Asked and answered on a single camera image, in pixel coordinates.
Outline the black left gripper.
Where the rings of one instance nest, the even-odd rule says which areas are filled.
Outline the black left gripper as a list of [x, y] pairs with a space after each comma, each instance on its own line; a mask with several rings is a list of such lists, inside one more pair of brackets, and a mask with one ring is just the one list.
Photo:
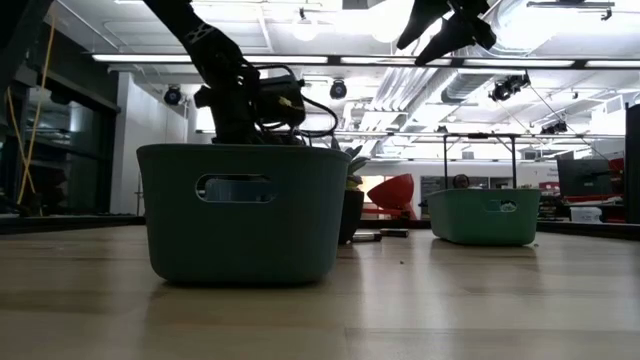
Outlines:
[[215, 100], [213, 143], [235, 145], [300, 145], [293, 131], [304, 121], [300, 97], [259, 98], [256, 104], [237, 96]]

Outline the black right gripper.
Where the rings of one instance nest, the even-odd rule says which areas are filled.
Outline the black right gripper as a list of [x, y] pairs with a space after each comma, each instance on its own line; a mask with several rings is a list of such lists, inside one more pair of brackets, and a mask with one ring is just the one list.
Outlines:
[[[456, 16], [463, 18], [478, 17], [490, 9], [487, 0], [449, 0], [449, 5]], [[415, 0], [407, 24], [398, 38], [397, 48], [404, 50], [417, 40], [438, 18], [450, 10], [449, 5], [446, 0]], [[483, 20], [451, 17], [442, 21], [441, 30], [417, 56], [415, 64], [426, 65], [467, 46], [479, 45], [489, 50], [495, 43], [496, 34]]]

